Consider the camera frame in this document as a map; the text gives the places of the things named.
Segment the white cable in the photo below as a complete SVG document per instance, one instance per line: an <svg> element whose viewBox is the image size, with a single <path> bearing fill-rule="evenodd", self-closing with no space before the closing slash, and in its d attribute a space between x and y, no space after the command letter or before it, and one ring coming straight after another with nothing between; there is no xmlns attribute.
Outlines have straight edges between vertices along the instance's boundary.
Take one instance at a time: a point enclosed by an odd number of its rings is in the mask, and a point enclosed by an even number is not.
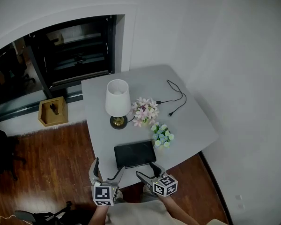
<svg viewBox="0 0 281 225"><path fill-rule="evenodd" d="M15 215L13 214L13 215L10 215L10 217L3 217L3 216L0 216L0 223L1 223L1 218L3 218L3 219L10 219L11 217L15 217Z"/></svg>

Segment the black tablet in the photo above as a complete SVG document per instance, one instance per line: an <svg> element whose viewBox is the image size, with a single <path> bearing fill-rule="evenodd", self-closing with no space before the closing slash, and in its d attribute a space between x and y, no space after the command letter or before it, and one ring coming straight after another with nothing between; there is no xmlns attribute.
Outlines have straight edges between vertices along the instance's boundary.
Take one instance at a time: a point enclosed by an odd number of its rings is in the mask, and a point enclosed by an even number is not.
<svg viewBox="0 0 281 225"><path fill-rule="evenodd" d="M137 142L114 147L117 167L136 167L156 162L156 156L151 141Z"/></svg>

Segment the table lamp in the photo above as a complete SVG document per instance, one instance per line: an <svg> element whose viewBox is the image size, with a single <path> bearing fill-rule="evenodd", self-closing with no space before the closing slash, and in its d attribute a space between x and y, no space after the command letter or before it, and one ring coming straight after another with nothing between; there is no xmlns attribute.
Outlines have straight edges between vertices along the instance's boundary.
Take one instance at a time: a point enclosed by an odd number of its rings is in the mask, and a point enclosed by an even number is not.
<svg viewBox="0 0 281 225"><path fill-rule="evenodd" d="M111 116L110 123L113 128L123 129L126 127L126 115L131 109L128 83L121 79L115 79L107 84L105 109Z"/></svg>

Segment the white table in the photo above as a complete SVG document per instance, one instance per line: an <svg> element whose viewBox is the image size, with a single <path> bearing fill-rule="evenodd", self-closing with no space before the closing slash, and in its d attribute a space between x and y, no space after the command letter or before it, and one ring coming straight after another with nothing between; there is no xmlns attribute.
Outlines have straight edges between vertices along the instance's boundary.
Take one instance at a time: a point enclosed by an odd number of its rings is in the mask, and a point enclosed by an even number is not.
<svg viewBox="0 0 281 225"><path fill-rule="evenodd" d="M82 81L83 101L89 127L89 134L96 157L99 157L99 169L102 178L112 178L117 172L114 146L151 139L152 131L148 127L135 127L133 122L122 130L110 126L110 116L105 111L107 83L113 79L123 79L129 84L131 102L136 98L153 98L155 101L174 100L181 95L167 84L171 80L187 95L186 104L172 117L168 113L183 104L184 98L177 102L159 105L158 122L166 123L175 135L169 148L155 148L157 163L166 170L182 163L213 143L218 135L181 79L171 67L166 65L132 69ZM153 176L149 165L128 168L120 182L120 188L140 182L135 172L140 171Z"/></svg>

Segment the white lampshade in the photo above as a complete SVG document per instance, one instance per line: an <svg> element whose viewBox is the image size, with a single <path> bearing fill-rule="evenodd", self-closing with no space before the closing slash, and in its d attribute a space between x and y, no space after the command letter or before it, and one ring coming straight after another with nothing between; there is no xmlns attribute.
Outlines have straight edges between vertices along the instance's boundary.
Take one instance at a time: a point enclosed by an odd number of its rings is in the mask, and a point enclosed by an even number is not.
<svg viewBox="0 0 281 225"><path fill-rule="evenodd" d="M124 80L115 79L107 84L105 109L112 117L123 117L131 108L129 86Z"/></svg>

